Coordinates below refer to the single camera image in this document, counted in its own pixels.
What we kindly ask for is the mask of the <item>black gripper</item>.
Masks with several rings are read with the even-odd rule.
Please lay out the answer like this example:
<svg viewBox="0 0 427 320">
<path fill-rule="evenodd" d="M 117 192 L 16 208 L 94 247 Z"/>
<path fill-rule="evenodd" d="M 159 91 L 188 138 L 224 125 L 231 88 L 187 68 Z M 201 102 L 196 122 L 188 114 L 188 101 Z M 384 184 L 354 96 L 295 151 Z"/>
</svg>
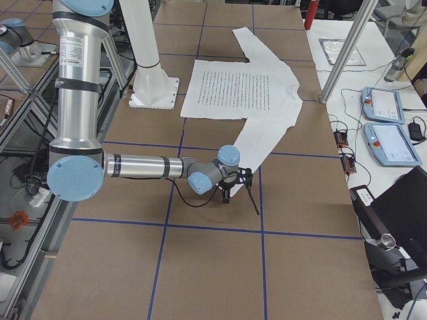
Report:
<svg viewBox="0 0 427 320">
<path fill-rule="evenodd" d="M 230 202 L 230 193 L 235 185 L 247 185 L 247 169 L 239 167 L 237 171 L 231 172 L 229 176 L 219 182 L 219 187 L 222 190 L 222 203 Z"/>
</svg>

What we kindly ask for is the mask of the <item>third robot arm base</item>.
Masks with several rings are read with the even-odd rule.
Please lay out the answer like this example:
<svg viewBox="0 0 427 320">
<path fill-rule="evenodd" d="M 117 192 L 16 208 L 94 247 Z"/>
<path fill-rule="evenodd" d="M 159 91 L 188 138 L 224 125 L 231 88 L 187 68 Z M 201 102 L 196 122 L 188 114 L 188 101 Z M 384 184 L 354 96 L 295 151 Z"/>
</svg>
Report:
<svg viewBox="0 0 427 320">
<path fill-rule="evenodd" d="M 50 56 L 58 54 L 58 46 L 38 43 L 18 18 L 1 22 L 1 49 L 19 67 L 41 67 Z"/>
</svg>

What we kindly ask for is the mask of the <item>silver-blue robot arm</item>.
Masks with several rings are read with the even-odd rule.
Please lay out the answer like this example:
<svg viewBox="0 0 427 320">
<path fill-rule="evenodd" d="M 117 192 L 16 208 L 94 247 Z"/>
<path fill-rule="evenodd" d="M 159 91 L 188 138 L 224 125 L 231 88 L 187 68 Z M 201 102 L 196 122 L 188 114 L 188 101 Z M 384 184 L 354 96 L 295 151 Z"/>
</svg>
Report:
<svg viewBox="0 0 427 320">
<path fill-rule="evenodd" d="M 108 39 L 112 1 L 54 1 L 53 23 L 60 36 L 58 132 L 49 146 L 47 183 L 64 201 L 94 196 L 106 177 L 160 180 L 186 179 L 199 195 L 247 183 L 249 169 L 239 166 L 240 152 L 224 145 L 207 163 L 191 157 L 170 158 L 107 153 L 97 140 L 97 108 L 101 92 L 101 44 Z"/>
</svg>

